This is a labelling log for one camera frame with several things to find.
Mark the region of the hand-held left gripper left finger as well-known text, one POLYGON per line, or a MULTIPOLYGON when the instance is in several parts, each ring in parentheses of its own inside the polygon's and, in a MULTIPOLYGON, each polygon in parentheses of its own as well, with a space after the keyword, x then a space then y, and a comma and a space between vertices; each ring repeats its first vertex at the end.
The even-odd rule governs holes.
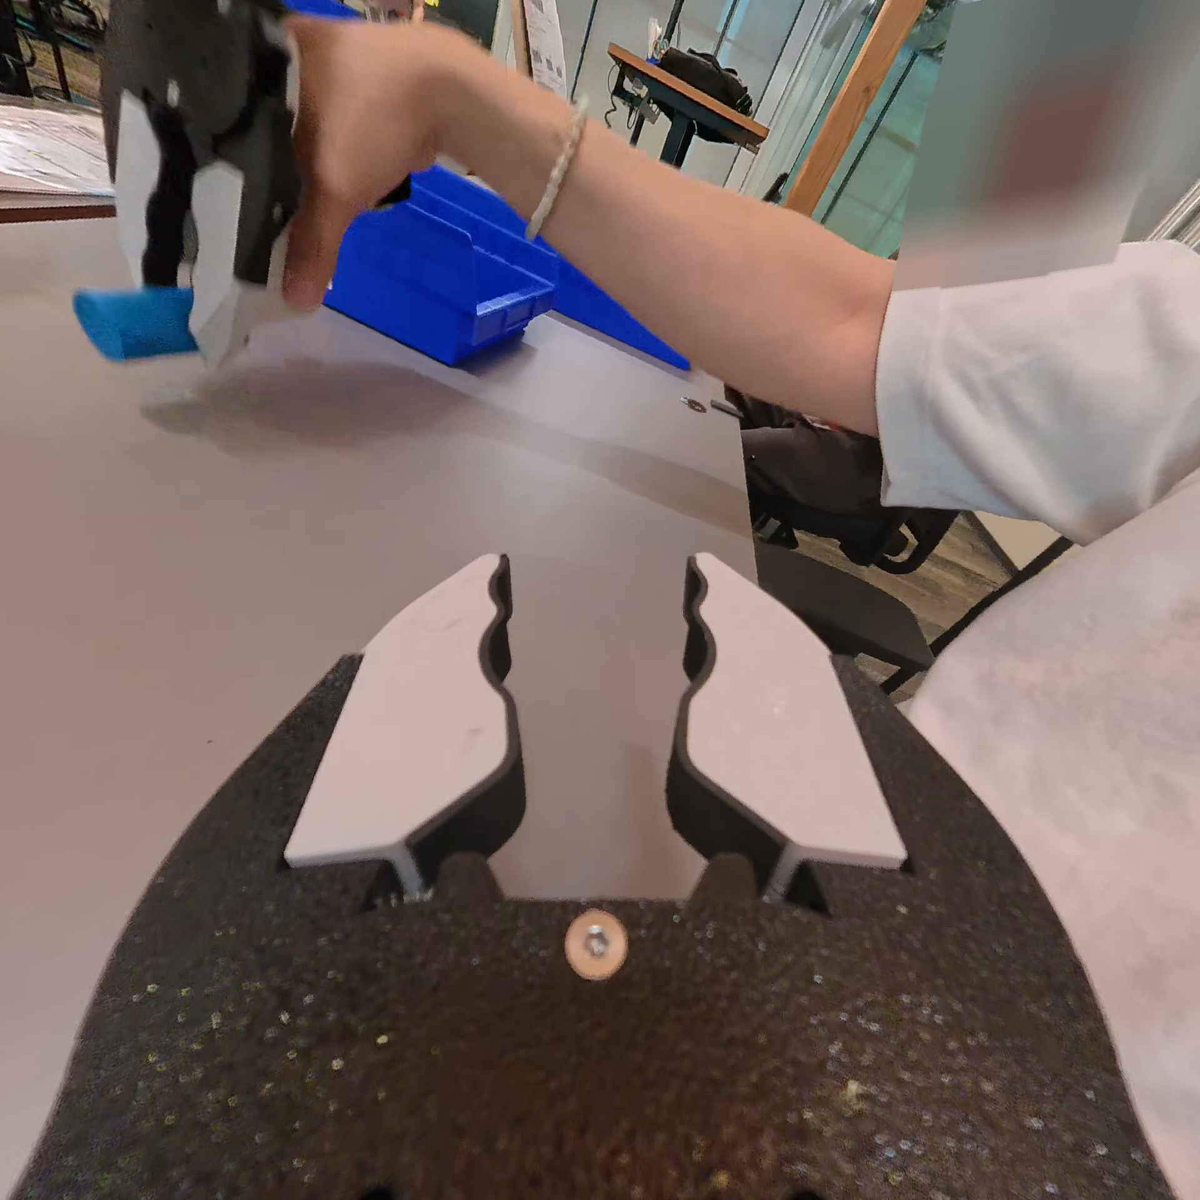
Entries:
POLYGON ((420 899, 449 859, 489 860, 516 835, 527 792, 506 688, 513 608, 510 562, 486 553, 369 642, 283 852, 289 868, 387 863, 420 899))

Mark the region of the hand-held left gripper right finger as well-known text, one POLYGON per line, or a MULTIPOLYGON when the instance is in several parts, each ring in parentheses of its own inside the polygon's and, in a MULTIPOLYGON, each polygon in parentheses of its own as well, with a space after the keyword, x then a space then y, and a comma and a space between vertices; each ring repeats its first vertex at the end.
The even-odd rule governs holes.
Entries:
POLYGON ((820 639, 709 552, 686 565, 683 615, 671 828, 710 865, 743 859, 754 892, 776 902, 806 866, 904 868, 907 848, 820 639))

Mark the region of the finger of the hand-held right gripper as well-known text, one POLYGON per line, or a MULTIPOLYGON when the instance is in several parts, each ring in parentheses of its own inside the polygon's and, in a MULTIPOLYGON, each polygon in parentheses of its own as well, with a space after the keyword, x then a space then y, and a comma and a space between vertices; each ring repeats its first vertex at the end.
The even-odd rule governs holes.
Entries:
POLYGON ((199 170, 186 122, 166 103, 121 95, 114 142, 114 212, 136 285, 173 289, 193 250, 199 170))
POLYGON ((206 369, 224 366, 250 338, 251 293, 234 276, 243 192, 243 173, 227 163, 203 168, 193 180, 189 330, 206 369))

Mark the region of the blue cylinder block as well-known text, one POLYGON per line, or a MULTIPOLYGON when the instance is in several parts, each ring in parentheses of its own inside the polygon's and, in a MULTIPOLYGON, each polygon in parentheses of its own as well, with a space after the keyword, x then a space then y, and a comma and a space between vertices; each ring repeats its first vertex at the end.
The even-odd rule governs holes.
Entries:
POLYGON ((76 290, 71 309, 91 346, 111 363, 200 352, 190 332, 191 289, 76 290))

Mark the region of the person's right forearm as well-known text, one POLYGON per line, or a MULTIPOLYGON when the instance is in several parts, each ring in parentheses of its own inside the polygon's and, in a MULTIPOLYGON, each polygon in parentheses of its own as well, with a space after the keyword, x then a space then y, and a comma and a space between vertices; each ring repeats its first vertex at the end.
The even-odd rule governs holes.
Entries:
POLYGON ((660 340, 756 399, 877 436, 896 265, 790 210, 717 189, 576 119, 544 226, 660 340))

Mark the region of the person's right hand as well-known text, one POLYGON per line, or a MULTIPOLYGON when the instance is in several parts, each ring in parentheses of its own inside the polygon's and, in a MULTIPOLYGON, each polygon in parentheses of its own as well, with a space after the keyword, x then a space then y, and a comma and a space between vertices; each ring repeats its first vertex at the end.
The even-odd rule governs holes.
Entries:
POLYGON ((290 18, 301 179, 283 272, 293 310, 319 308, 351 222, 439 156, 483 178, 540 232, 586 118, 437 25, 290 18))

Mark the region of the blue plastic bin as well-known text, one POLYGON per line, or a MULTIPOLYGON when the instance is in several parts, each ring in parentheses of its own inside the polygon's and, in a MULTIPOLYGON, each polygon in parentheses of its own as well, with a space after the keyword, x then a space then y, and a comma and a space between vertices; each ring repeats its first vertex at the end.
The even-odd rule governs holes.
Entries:
POLYGON ((459 366, 521 338, 559 286, 559 256, 524 238, 507 203, 436 166, 411 176, 407 200, 353 222, 324 305, 459 366))

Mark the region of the black office chair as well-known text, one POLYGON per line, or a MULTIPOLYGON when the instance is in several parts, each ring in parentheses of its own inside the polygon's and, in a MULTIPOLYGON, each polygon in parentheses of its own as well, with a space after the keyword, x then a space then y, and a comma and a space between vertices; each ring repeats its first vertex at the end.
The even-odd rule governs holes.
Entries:
POLYGON ((856 566, 891 576, 916 572, 954 525, 954 510, 880 500, 880 443, 819 425, 726 386, 740 420, 753 530, 770 546, 797 549, 800 533, 836 543, 856 566))

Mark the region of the wooden top desk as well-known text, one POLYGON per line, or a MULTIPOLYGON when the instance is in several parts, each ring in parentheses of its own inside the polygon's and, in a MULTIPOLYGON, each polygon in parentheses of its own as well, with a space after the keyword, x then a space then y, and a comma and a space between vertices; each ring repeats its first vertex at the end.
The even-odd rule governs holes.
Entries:
POLYGON ((609 58, 617 70, 610 98, 624 105, 634 119, 630 146, 637 146, 640 132, 653 116, 669 122, 660 160, 681 169, 690 145, 700 139, 713 145, 737 146, 756 155, 770 135, 753 113, 743 116, 691 86, 676 80, 647 59, 611 42, 609 58))

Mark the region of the black bag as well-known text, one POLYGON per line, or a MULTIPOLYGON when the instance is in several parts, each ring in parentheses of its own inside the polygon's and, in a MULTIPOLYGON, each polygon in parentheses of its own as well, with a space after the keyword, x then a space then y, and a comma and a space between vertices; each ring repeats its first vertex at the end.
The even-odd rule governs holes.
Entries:
POLYGON ((753 98, 740 75, 720 65, 709 52, 669 48, 656 62, 657 68, 676 80, 743 116, 754 110, 753 98))

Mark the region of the wooden post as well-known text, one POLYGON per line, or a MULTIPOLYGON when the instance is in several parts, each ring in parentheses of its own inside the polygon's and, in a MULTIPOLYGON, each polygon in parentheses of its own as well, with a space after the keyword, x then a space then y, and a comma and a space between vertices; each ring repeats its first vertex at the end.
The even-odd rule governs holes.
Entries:
POLYGON ((813 216, 857 129, 874 102, 900 49, 926 3, 884 2, 854 59, 807 156, 800 163, 784 206, 813 216))

